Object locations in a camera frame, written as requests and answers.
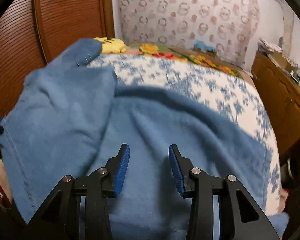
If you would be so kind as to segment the stack of papers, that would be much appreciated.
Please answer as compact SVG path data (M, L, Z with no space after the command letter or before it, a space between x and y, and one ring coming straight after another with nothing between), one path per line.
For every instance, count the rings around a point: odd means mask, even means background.
M266 51L269 53L277 52L282 53L283 49L279 47L278 45L274 43L270 43L267 40L264 40L263 38L259 38L258 46L261 48L262 51Z

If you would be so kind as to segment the wooden sideboard cabinet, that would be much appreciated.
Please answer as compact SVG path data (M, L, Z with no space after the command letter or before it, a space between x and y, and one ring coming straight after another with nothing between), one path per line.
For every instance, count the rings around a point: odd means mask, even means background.
M264 54L257 52L251 73L273 127L279 154L300 138L300 87Z

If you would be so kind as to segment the brown louvered wardrobe door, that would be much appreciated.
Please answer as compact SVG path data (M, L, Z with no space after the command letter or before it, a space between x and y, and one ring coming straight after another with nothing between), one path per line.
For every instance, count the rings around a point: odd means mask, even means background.
M27 74L80 38L114 35L112 0L10 0L0 18L0 118Z

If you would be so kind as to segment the cardboard box on sideboard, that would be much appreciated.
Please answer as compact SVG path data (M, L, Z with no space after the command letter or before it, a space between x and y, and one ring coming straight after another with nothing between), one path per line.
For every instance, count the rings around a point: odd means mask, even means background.
M288 60L283 57L282 53L278 53L277 51L275 51L272 54L269 54L269 57L282 69L285 69L289 72L294 69L293 66L288 62Z

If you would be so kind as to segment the blue denim jeans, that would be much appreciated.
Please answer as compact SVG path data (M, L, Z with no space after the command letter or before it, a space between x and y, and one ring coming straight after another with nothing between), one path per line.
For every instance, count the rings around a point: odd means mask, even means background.
M90 174L123 143L130 146L130 161L123 191L110 202L115 239L185 237L190 202L173 185L171 144L210 175L235 175L266 213L266 146L175 91L121 85L113 67L88 67L100 48L97 41L79 40L30 73L2 120L3 163L23 220L30 221L63 175ZM282 235L288 215L267 216Z

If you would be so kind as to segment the pink circle-pattern curtain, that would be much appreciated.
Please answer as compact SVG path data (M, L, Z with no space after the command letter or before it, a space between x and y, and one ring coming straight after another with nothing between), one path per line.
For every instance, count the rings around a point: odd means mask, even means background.
M180 48L205 45L247 69L260 20L258 0L118 0L123 38Z

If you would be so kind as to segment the blue floral white quilt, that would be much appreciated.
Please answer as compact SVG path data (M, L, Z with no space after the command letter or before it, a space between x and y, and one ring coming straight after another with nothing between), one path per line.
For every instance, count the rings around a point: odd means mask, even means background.
M90 68L114 68L119 84L175 91L236 123L271 153L266 179L267 215L280 212L279 151L274 130L257 90L245 80L180 60L132 54L101 54Z

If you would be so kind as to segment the yellow Pikachu plush toy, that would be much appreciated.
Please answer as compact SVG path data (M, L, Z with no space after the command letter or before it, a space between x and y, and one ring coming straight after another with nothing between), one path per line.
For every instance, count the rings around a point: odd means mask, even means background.
M117 38L95 37L94 40L101 42L102 54L120 54L126 51L125 43Z

